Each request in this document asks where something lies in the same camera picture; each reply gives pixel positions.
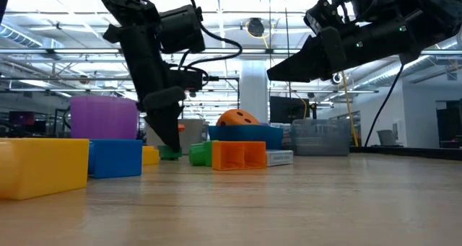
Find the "wooden table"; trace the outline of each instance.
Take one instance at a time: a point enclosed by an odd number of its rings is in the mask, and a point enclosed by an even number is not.
[[[0,245],[461,245],[462,164],[299,157],[267,170],[181,162],[0,201]]]

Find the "blue container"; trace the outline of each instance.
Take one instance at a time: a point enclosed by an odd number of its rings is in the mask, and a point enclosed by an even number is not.
[[[91,140],[88,174],[93,178],[141,175],[143,141]]]
[[[265,141],[266,149],[281,149],[283,134],[269,126],[209,126],[212,141]]]

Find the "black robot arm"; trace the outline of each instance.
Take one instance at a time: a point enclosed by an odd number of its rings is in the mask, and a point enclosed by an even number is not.
[[[180,149],[178,117],[186,98],[185,89],[199,91],[205,71],[192,66],[171,70],[163,53],[205,49],[201,33],[201,8],[186,5],[159,13],[149,0],[102,0],[121,24],[110,25],[104,38],[119,42],[138,94],[138,107],[146,122],[172,150]]]
[[[337,7],[351,2],[356,19],[343,20]],[[400,55],[416,60],[422,50],[453,37],[461,28],[460,0],[320,0],[306,12],[313,30],[299,53],[268,70],[270,80],[310,82],[355,66]],[[360,27],[357,22],[369,22]]]

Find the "small yellow block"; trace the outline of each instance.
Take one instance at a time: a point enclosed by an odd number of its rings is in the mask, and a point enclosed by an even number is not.
[[[89,147],[85,139],[0,139],[0,198],[87,187]]]
[[[143,146],[143,166],[159,164],[159,151],[153,146]]]

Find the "white column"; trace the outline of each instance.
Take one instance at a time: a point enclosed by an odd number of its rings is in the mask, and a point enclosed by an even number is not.
[[[243,61],[240,72],[240,109],[260,123],[268,123],[268,76],[265,61]]]

